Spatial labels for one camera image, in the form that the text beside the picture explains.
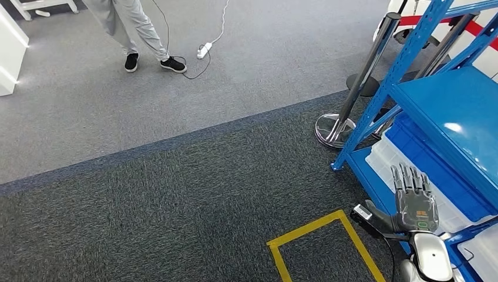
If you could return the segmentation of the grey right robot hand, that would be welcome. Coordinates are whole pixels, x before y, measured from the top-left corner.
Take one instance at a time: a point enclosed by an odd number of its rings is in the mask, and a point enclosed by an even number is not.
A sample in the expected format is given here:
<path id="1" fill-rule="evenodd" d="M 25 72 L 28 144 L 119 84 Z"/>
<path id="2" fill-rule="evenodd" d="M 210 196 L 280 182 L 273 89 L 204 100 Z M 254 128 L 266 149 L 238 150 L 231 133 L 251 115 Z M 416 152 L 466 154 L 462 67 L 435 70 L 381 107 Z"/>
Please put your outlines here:
<path id="1" fill-rule="evenodd" d="M 415 166 L 400 162 L 391 166 L 395 186 L 396 213 L 388 215 L 366 200 L 367 209 L 391 232 L 434 232 L 439 226 L 439 214 L 428 176 Z"/>

